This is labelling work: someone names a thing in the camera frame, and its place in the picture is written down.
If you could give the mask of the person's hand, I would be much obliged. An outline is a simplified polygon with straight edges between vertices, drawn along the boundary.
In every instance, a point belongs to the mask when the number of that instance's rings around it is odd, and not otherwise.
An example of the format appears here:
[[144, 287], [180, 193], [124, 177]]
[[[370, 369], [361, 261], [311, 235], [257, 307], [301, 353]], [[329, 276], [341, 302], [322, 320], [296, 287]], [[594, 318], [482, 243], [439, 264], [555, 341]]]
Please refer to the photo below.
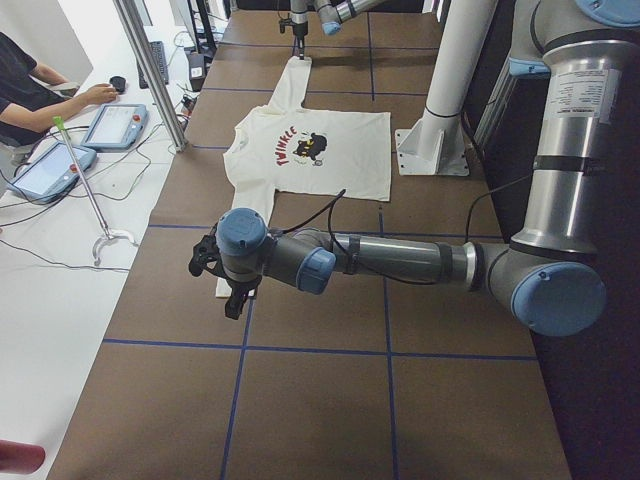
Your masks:
[[96, 84], [81, 94], [85, 105], [101, 105], [115, 101], [118, 92], [109, 83]]

